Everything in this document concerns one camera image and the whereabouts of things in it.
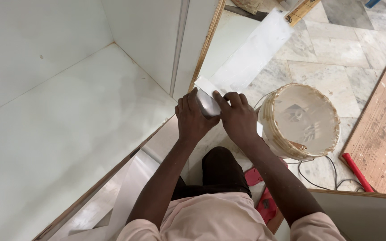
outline marble floor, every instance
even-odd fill
[[[338,182],[355,179],[338,156],[386,65],[386,0],[372,9],[364,7],[366,2],[321,0],[295,25],[291,39],[244,90],[252,106],[262,96],[288,83],[311,85],[326,95],[341,121],[339,143],[329,154],[337,169]],[[201,159],[215,146],[231,150],[244,171],[252,167],[220,123],[190,156],[185,168],[186,183],[201,184]],[[296,160],[286,161],[293,163],[289,169],[306,187],[317,188],[299,174]],[[334,189],[334,168],[325,157],[303,163],[300,170],[311,182]],[[260,183],[251,188],[255,201],[263,187],[264,183]],[[355,191],[357,187],[356,183],[346,181],[339,190]]]

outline black wire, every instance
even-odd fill
[[[358,184],[360,185],[360,187],[357,188],[357,189],[355,190],[356,192],[358,192],[358,190],[360,190],[360,189],[363,189],[363,190],[364,190],[364,188],[363,188],[363,186],[361,185],[361,183],[359,183],[357,180],[354,180],[354,179],[343,179],[343,180],[341,180],[341,181],[339,182],[339,184],[338,184],[338,172],[337,172],[337,170],[336,170],[335,163],[333,162],[333,160],[332,160],[330,157],[328,157],[328,156],[326,156],[326,157],[327,157],[327,159],[329,159],[329,161],[330,161],[331,164],[333,165],[333,168],[335,169],[335,190],[336,190],[336,191],[338,190],[338,188],[340,187],[340,185],[341,185],[344,181],[354,181],[354,182],[358,183]],[[314,185],[314,186],[316,186],[316,187],[322,188],[322,189],[331,190],[331,189],[328,189],[328,188],[325,188],[325,187],[318,186],[318,185],[312,183],[312,182],[309,181],[306,177],[303,176],[302,172],[300,171],[300,164],[302,164],[302,162],[308,162],[308,161],[300,161],[300,162],[299,162],[299,165],[297,166],[297,170],[299,171],[299,174],[300,174],[306,181],[308,181],[310,184],[312,184],[312,185]]]

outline finger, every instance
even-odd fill
[[[199,111],[199,105],[197,104],[196,94],[197,88],[195,87],[187,97],[187,100],[189,101],[190,110],[192,111]]]
[[[243,105],[248,105],[247,97],[244,94],[239,94],[239,98],[241,99]]]
[[[189,110],[190,107],[189,107],[189,101],[188,101],[188,96],[189,94],[185,94],[185,96],[183,96],[183,108],[186,109],[186,110]]]
[[[220,116],[214,116],[212,117],[211,119],[208,120],[209,122],[209,125],[211,126],[211,128],[213,128],[214,126],[216,126],[219,122],[220,122]]]
[[[179,111],[183,110],[183,98],[178,99],[178,110]]]
[[[178,118],[178,114],[180,113],[180,110],[178,109],[178,106],[175,106],[175,115]]]
[[[222,111],[228,111],[230,110],[230,105],[221,97],[220,93],[218,91],[212,92],[212,95],[214,96],[214,100],[217,102],[218,106]]]
[[[232,105],[232,107],[242,106],[241,98],[239,97],[239,94],[236,92],[228,92],[223,96],[223,98],[227,101],[230,100],[230,104]]]

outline right hand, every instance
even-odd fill
[[[212,94],[221,108],[222,125],[239,148],[243,149],[261,139],[257,134],[257,114],[244,94],[229,92],[224,97],[218,91]]]

